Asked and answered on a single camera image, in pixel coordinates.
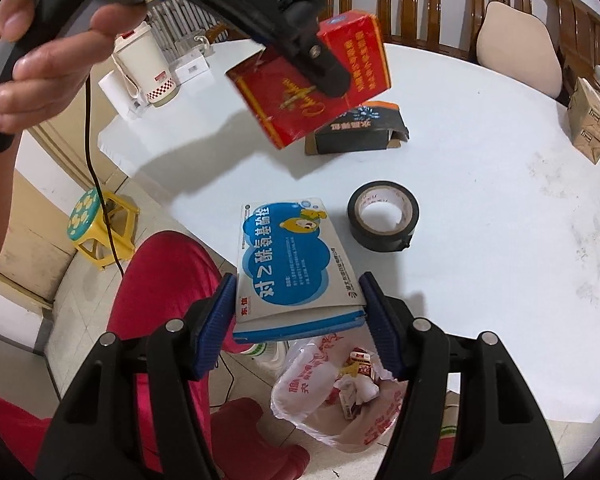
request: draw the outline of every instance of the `black tape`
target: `black tape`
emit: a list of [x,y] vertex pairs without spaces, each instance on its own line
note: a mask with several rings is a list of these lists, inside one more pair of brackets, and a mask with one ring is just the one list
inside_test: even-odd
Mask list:
[[[394,231],[378,232],[366,225],[362,210],[376,202],[389,202],[402,211],[402,219]],[[420,208],[409,190],[387,180],[376,180],[360,187],[349,200],[347,215],[351,233],[357,242],[378,253],[393,253],[409,247],[420,217]]]

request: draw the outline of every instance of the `hand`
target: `hand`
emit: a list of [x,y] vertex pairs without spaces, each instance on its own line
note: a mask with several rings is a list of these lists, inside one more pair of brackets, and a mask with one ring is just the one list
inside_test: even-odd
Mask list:
[[[33,21],[35,0],[0,2],[0,38],[18,41]],[[13,81],[0,85],[0,132],[17,134],[65,110],[91,67],[113,53],[116,36],[136,28],[144,4],[112,4],[99,9],[88,32],[46,43],[21,58]]]

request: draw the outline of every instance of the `red box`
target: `red box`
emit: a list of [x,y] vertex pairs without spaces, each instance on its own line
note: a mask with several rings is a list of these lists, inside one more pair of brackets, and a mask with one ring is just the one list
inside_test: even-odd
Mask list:
[[320,24],[318,37],[351,73],[343,97],[329,98],[273,49],[266,49],[226,74],[278,149],[330,123],[391,88],[378,19],[350,10]]

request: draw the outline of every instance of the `cord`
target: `cord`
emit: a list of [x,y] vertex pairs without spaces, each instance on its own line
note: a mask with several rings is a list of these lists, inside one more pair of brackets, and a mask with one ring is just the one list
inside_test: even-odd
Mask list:
[[[224,398],[224,402],[222,404],[217,404],[216,406],[209,406],[210,408],[220,408],[223,404],[228,402],[229,396],[231,395],[231,390],[234,387],[234,382],[235,382],[235,376],[231,373],[231,370],[229,370],[229,367],[226,365],[226,362],[224,362],[224,358],[222,357],[222,354],[219,355],[219,358],[222,361],[222,364],[224,365],[224,367],[226,368],[226,371],[229,372],[229,375],[231,375],[231,383],[229,384],[229,389],[226,391],[226,397]],[[216,368],[218,368],[218,367],[219,367],[218,361],[216,361]]]
[[104,216],[104,224],[107,226],[107,234],[109,235],[109,243],[111,244],[111,252],[113,253],[113,259],[116,261],[116,265],[120,270],[120,276],[124,278],[125,271],[120,264],[120,260],[118,259],[118,254],[116,253],[116,246],[113,243],[113,234],[111,232],[111,222],[109,220],[109,215],[107,214],[107,204],[104,202],[104,197],[102,195],[102,189],[100,188],[100,183],[98,181],[98,176],[96,175],[95,170],[93,169],[93,163],[91,162],[91,74],[87,76],[87,81],[84,84],[85,89],[85,111],[84,111],[84,156],[87,161],[87,168],[89,168],[89,173],[91,173],[91,178],[93,179],[93,183],[96,186],[96,192],[98,193],[98,198],[100,199],[100,205],[102,206],[102,214]]

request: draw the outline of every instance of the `white tablecloth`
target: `white tablecloth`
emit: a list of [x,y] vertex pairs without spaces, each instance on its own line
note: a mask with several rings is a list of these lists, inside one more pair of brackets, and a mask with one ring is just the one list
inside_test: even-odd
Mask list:
[[[448,333],[493,330],[545,416],[600,412],[600,162],[571,146],[562,105],[460,60],[388,45],[395,102],[411,140],[385,152],[275,150],[224,77],[257,50],[216,46],[211,73],[140,120],[116,118],[100,149],[173,217],[236,263],[240,204],[323,200],[357,273]],[[420,204],[411,248],[373,253],[346,205],[372,180]]]

